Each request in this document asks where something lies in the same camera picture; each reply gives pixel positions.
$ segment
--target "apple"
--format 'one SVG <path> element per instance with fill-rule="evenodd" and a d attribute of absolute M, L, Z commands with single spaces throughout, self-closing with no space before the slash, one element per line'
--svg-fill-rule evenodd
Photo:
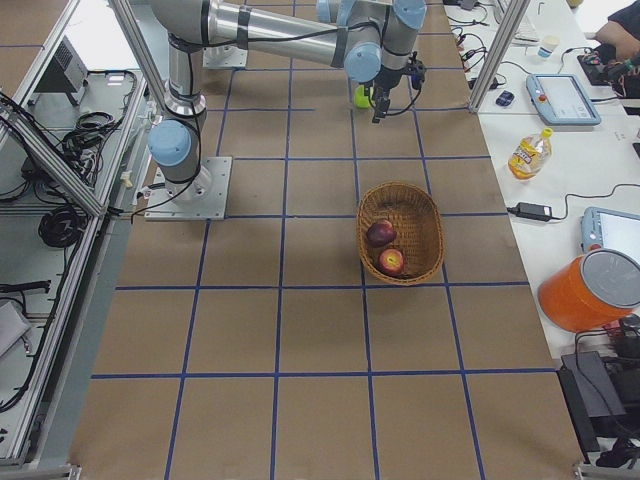
<path fill-rule="evenodd" d="M 387 248 L 378 257 L 378 268 L 385 275 L 396 277 L 404 270 L 404 255 L 400 250 Z"/>
<path fill-rule="evenodd" d="M 384 247 L 393 242 L 397 235 L 389 220 L 378 220 L 367 230 L 367 243 L 372 247 Z"/>

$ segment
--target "juice bottle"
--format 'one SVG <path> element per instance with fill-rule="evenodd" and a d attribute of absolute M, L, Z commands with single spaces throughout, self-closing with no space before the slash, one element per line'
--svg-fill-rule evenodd
<path fill-rule="evenodd" d="M 527 180 L 540 171 L 551 156 L 553 130 L 545 128 L 540 133 L 524 137 L 509 158 L 509 170 L 518 180 Z"/>

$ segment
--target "orange container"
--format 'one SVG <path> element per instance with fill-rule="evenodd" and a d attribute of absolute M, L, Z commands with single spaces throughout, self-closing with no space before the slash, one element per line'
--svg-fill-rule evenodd
<path fill-rule="evenodd" d="M 543 282 L 538 300 L 565 330 L 601 327 L 640 306 L 640 266 L 615 250 L 594 250 Z"/>

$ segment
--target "screen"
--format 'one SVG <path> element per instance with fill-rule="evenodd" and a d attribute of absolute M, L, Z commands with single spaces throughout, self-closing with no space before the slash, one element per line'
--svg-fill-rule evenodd
<path fill-rule="evenodd" d="M 549 106 L 559 119 L 591 118 L 578 87 L 570 77 L 538 77 Z"/>
<path fill-rule="evenodd" d="M 600 214 L 602 246 L 625 253 L 640 263 L 640 220 Z"/>

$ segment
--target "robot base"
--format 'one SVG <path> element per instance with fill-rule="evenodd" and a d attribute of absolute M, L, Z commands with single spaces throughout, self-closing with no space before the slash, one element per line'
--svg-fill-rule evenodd
<path fill-rule="evenodd" d="M 242 69 L 247 66 L 247 50 L 227 45 L 225 47 L 206 48 L 202 57 L 202 66 L 209 70 Z"/>
<path fill-rule="evenodd" d="M 144 214 L 149 221 L 184 221 L 184 220 L 223 220 L 227 206 L 229 178 L 231 177 L 231 157 L 207 157 L 202 160 L 201 168 L 211 174 L 213 184 L 211 190 L 202 198 L 192 202 L 180 203 L 169 201 L 157 208 L 147 210 Z M 158 169 L 154 182 L 164 182 L 164 175 Z M 157 205 L 171 197 L 165 189 L 152 190 L 149 205 Z"/>

